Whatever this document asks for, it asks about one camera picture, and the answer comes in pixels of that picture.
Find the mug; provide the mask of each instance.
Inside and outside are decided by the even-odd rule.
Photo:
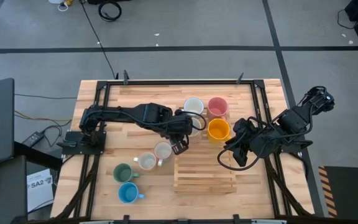
[[[183,109],[188,112],[193,112],[196,114],[202,114],[204,111],[204,103],[199,98],[189,98],[185,101]]]
[[[130,165],[119,164],[114,169],[113,176],[117,182],[124,183],[132,180],[133,177],[138,177],[139,174],[134,174],[134,171],[132,170]]]
[[[157,158],[151,152],[145,152],[139,157],[135,157],[134,161],[137,162],[143,170],[151,170],[155,167]]]
[[[206,115],[209,121],[212,121],[215,118],[227,119],[227,111],[229,106],[227,105],[226,100],[220,97],[214,97],[208,102],[208,109]]]
[[[138,198],[145,198],[145,195],[139,193],[136,184],[126,182],[118,189],[118,198],[122,203],[133,203]]]
[[[214,144],[226,142],[227,140],[231,139],[230,125],[223,119],[213,119],[208,124],[207,137],[208,140]]]
[[[158,158],[158,166],[162,166],[164,159],[168,159],[172,154],[172,147],[167,142],[159,142],[154,147],[154,154]]]
[[[191,118],[193,121],[193,126],[201,129],[201,122],[197,118]],[[191,129],[191,134],[189,135],[189,141],[192,143],[199,142],[201,138],[203,137],[203,134],[200,130],[197,130],[195,128]]]

